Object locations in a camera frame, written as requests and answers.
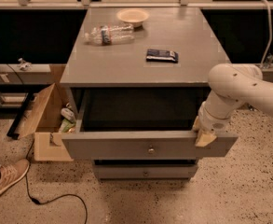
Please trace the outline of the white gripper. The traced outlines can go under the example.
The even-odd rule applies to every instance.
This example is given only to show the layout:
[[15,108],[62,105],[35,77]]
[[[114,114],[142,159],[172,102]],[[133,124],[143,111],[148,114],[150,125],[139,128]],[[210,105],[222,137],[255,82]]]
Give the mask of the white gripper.
[[206,104],[203,102],[192,126],[194,132],[198,132],[200,128],[203,130],[198,132],[195,146],[205,147],[213,142],[217,138],[215,133],[223,133],[229,121],[230,118],[216,118],[207,110]]

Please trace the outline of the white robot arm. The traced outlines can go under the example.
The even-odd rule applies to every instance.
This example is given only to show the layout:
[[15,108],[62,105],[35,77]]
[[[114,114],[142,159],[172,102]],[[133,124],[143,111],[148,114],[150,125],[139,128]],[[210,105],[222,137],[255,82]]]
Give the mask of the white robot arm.
[[205,147],[225,131],[234,110],[249,104],[273,118],[273,83],[263,80],[253,64],[215,65],[209,72],[211,88],[201,104],[192,130],[198,133],[195,145]]

